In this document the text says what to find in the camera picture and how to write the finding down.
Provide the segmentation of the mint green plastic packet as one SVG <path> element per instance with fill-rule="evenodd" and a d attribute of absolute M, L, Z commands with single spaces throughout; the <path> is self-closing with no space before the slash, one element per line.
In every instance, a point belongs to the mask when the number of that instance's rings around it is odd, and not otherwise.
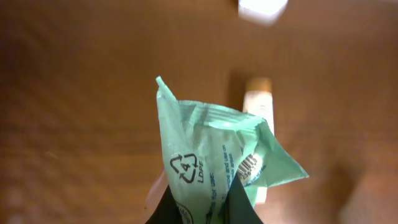
<path fill-rule="evenodd" d="M 259 116 L 221 105 L 178 100 L 157 77 L 162 159 L 183 223 L 223 223 L 239 166 L 258 148 L 266 167 L 255 185 L 270 187 L 307 177 Z"/>

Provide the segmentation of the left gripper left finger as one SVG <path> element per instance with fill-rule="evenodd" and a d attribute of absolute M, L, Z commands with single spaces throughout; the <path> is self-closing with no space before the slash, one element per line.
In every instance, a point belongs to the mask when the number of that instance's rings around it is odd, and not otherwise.
<path fill-rule="evenodd" d="M 183 224 L 182 216 L 169 186 L 165 189 L 160 202 L 145 224 Z"/>

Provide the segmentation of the white tube tan cap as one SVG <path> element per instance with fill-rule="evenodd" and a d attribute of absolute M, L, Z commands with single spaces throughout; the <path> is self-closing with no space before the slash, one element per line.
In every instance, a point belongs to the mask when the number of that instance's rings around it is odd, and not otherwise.
<path fill-rule="evenodd" d="M 272 84 L 268 78 L 252 78 L 246 82 L 243 111 L 264 118 L 270 131 L 274 132 L 274 110 Z M 239 166 L 243 170 L 241 182 L 245 187 L 252 206 L 264 204 L 267 197 L 267 188 L 255 185 L 260 181 L 266 167 L 266 150 L 258 148 L 247 156 Z"/>

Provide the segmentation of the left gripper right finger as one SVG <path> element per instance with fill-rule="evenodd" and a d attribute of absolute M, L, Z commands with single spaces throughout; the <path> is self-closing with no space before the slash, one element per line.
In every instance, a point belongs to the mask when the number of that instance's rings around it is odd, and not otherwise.
<path fill-rule="evenodd" d="M 236 176 L 231 184 L 224 207 L 224 224 L 263 224 L 254 211 L 244 187 Z"/>

